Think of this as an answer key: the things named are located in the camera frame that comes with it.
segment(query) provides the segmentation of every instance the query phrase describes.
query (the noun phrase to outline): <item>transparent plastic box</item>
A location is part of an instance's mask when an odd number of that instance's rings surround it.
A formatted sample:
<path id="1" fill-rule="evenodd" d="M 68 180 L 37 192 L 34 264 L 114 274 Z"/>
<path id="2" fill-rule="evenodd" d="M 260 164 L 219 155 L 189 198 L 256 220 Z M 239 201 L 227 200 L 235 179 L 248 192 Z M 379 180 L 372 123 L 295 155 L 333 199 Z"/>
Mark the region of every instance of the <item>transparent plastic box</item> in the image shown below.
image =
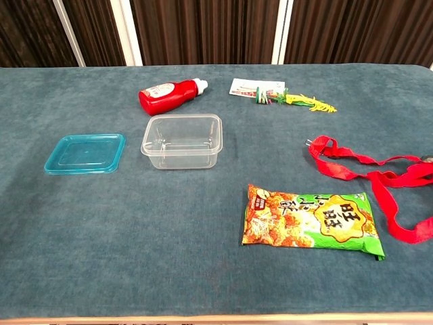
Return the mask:
<path id="1" fill-rule="evenodd" d="M 215 114 L 154 116 L 141 144 L 158 169 L 211 168 L 222 149 L 223 124 Z"/>

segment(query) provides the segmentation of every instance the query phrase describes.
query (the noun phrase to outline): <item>bottle label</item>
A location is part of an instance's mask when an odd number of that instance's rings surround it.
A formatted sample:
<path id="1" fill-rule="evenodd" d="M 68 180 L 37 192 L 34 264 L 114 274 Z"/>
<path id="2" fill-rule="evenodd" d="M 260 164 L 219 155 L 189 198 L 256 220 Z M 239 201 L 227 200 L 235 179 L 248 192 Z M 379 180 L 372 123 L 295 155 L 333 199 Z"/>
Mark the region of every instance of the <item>bottle label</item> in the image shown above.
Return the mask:
<path id="1" fill-rule="evenodd" d="M 159 98 L 168 95 L 173 91 L 175 85 L 172 83 L 164 83 L 155 87 L 150 87 L 144 90 L 144 94 L 148 97 Z"/>

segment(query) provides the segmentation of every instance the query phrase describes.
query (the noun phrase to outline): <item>white bottle cap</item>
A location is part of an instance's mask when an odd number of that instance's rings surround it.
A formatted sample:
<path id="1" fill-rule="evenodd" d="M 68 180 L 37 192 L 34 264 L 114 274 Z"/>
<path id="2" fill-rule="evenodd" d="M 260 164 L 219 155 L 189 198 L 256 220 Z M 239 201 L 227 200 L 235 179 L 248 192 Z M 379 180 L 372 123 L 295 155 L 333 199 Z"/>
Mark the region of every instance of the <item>white bottle cap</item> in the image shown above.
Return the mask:
<path id="1" fill-rule="evenodd" d="M 206 80 L 200 80 L 199 78 L 194 78 L 192 80 L 194 80 L 198 88 L 197 96 L 203 94 L 203 90 L 208 87 L 208 82 Z"/>

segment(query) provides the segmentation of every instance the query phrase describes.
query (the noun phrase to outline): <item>table edge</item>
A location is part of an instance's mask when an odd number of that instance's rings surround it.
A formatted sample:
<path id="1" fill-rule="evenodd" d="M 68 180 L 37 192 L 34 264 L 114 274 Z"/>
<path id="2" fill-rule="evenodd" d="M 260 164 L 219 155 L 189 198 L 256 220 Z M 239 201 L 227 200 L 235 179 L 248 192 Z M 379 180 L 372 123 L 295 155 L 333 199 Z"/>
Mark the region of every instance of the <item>table edge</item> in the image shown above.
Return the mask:
<path id="1" fill-rule="evenodd" d="M 193 323 L 274 323 L 274 322 L 432 322 L 433 312 L 410 313 L 311 313 L 272 315 L 203 315 L 203 316 L 120 316 L 11 318 L 0 324 L 193 324 Z"/>

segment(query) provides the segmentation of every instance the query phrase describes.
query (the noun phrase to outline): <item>snack bag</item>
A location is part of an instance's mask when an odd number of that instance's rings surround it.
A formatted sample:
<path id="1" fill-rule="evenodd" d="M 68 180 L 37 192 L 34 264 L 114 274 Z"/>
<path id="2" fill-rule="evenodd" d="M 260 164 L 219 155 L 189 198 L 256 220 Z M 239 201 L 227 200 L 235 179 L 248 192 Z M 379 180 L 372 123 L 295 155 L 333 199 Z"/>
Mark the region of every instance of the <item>snack bag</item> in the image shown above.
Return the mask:
<path id="1" fill-rule="evenodd" d="M 289 194 L 248 186 L 242 244 L 336 248 L 385 258 L 365 193 Z"/>

